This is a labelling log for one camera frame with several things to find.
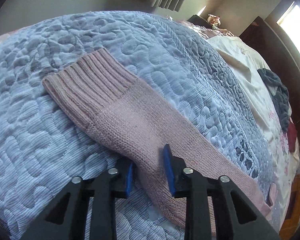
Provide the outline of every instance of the pink fabric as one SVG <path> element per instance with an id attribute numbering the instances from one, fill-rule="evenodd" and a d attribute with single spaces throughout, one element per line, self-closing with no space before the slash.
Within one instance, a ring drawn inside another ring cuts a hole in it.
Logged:
<path id="1" fill-rule="evenodd" d="M 277 199 L 277 195 L 278 195 L 277 186 L 276 184 L 272 183 L 269 190 L 269 200 L 268 200 L 269 205 L 267 205 L 265 202 L 261 203 L 261 210 L 260 210 L 262 214 L 267 214 L 265 215 L 265 217 L 268 221 L 272 220 L 271 211 L 274 206 L 275 200 Z"/>
<path id="2" fill-rule="evenodd" d="M 13 35 L 14 33 L 16 33 L 18 30 L 12 31 L 12 32 L 8 32 L 5 34 L 0 35 L 0 44 L 2 42 L 4 42 L 7 38 L 9 38 L 11 35 Z"/>
<path id="3" fill-rule="evenodd" d="M 47 92 L 92 139 L 130 158 L 150 199 L 182 227 L 186 200 L 171 197 L 161 160 L 169 143 L 174 156 L 202 175 L 229 176 L 264 216 L 271 212 L 256 181 L 219 153 L 200 132 L 143 80 L 126 70 L 105 49 L 83 56 L 59 73 L 46 76 Z M 214 212 L 209 203 L 211 229 Z"/>

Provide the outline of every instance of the quilted bedspread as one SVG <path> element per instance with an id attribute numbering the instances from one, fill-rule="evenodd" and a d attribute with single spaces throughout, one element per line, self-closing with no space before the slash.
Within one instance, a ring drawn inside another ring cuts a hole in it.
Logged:
<path id="1" fill-rule="evenodd" d="M 98 176 L 118 154 L 77 128 L 41 81 L 101 47 L 160 93 L 264 196 L 272 157 L 242 90 L 220 55 L 173 21 L 142 12 L 88 12 L 23 28 L 0 45 L 0 224 L 19 239 L 70 181 Z M 138 180 L 116 201 L 118 239 L 183 239 Z"/>

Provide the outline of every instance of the wooden headboard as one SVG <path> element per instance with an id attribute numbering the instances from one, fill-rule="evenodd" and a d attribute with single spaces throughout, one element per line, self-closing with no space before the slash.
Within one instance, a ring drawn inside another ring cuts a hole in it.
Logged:
<path id="1" fill-rule="evenodd" d="M 300 70 L 294 57 L 274 30 L 260 17 L 249 25 L 240 38 L 260 53 L 270 69 L 288 88 L 291 118 L 296 126 L 300 144 Z"/>

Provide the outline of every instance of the wooden dresser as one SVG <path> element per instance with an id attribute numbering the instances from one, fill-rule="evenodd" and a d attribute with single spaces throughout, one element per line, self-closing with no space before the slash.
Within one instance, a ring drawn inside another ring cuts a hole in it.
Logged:
<path id="1" fill-rule="evenodd" d="M 296 175 L 292 187 L 286 218 L 280 230 L 282 240 L 289 240 L 295 233 L 300 220 L 300 174 Z"/>

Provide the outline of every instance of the gray cloth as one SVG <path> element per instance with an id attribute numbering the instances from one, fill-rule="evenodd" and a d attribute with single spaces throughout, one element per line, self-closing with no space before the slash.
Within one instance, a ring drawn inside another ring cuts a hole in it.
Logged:
<path id="1" fill-rule="evenodd" d="M 289 126 L 289 93 L 285 85 L 282 84 L 277 74 L 271 70 L 262 68 L 258 73 L 264 84 L 268 88 L 274 108 L 278 114 L 282 132 L 286 133 Z"/>

